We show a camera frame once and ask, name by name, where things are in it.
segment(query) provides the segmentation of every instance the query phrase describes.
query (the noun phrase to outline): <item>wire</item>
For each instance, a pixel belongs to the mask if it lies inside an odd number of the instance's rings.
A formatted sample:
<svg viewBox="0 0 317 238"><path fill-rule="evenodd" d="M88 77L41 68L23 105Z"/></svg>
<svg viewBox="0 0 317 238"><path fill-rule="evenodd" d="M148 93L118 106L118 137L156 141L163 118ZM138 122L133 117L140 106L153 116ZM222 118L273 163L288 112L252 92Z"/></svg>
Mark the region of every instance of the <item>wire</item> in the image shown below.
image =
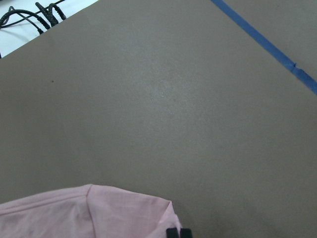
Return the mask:
<svg viewBox="0 0 317 238"><path fill-rule="evenodd" d="M56 3L51 3L49 5L49 12L52 14L53 13L53 8L55 9L55 11L59 14L59 16L61 17L62 20L66 19L66 16L64 15L64 13L62 12L62 10L57 6Z"/></svg>
<svg viewBox="0 0 317 238"><path fill-rule="evenodd" d="M38 16L37 14L31 12L31 11L27 11L27 10L12 10L7 12L5 15L3 15L2 18L0 18L0 26L3 25L3 23L6 21L7 18L9 18L11 15L13 14L18 14L18 13L24 13L24 14L28 14L30 16L35 17L47 30L50 29L50 26L46 23L46 21L44 21L43 18L41 18L40 16Z"/></svg>
<svg viewBox="0 0 317 238"><path fill-rule="evenodd" d="M65 1L65 0L59 0L59 1L55 2L55 4L59 4L59 3L63 2L63 1ZM8 22L8 20L7 20L7 21L4 22L2 25L0 25L0 29L1 29L1 28L7 28L7 27L10 27L10 26L13 26L13 25L15 25L15 24L17 24L17 23L20 23L20 22L24 21L24 20L25 20L25 19L21 19L21 20L19 20L19 21L15 21L15 22L13 22L13 23L10 23L10 24L6 25L6 23Z"/></svg>
<svg viewBox="0 0 317 238"><path fill-rule="evenodd" d="M58 20L54 17L52 12L50 12L49 10L46 10L45 7L43 7L39 2L36 2L35 6L38 7L38 9L41 11L44 17L49 21L52 27L58 24Z"/></svg>
<svg viewBox="0 0 317 238"><path fill-rule="evenodd" d="M9 11L13 11L15 10L13 6L9 7ZM21 16L22 18L24 18L24 20L27 20L28 22L30 22L39 32L39 34L41 35L43 33L43 31L40 29L40 27L38 27L33 21L31 21L29 18L25 17L24 15L22 15L21 13L17 13L19 16Z"/></svg>

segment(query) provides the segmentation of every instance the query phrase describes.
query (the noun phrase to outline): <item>gray table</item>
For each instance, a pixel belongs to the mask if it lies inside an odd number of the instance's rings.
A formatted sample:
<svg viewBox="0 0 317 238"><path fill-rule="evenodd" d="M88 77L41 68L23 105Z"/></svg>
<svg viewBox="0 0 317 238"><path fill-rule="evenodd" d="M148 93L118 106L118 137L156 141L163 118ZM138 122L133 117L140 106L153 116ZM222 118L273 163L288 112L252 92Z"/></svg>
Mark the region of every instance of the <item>gray table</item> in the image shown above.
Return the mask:
<svg viewBox="0 0 317 238"><path fill-rule="evenodd" d="M233 7L317 78L317 3L296 5ZM0 60L0 202L106 184L172 200L195 238L315 237L316 114L210 1L103 0Z"/></svg>

